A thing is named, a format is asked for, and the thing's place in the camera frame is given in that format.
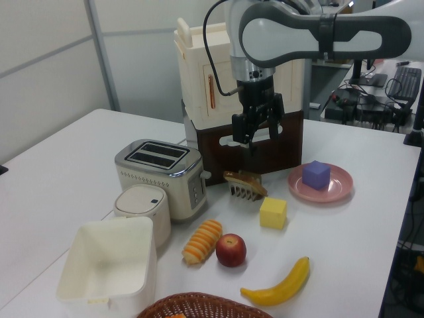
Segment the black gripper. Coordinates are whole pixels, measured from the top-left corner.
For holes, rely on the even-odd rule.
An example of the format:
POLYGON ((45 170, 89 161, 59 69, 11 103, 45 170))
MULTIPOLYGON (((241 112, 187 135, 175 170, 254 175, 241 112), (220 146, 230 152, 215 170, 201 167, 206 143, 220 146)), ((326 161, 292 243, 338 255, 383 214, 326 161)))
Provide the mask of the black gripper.
POLYGON ((238 100, 242 105, 242 113, 232 115, 233 140, 248 146, 254 154, 254 126, 268 122, 270 138, 278 138, 278 129, 284 118, 284 102, 281 93, 274 90, 274 78, 270 76, 259 81, 237 81, 241 84, 238 100))

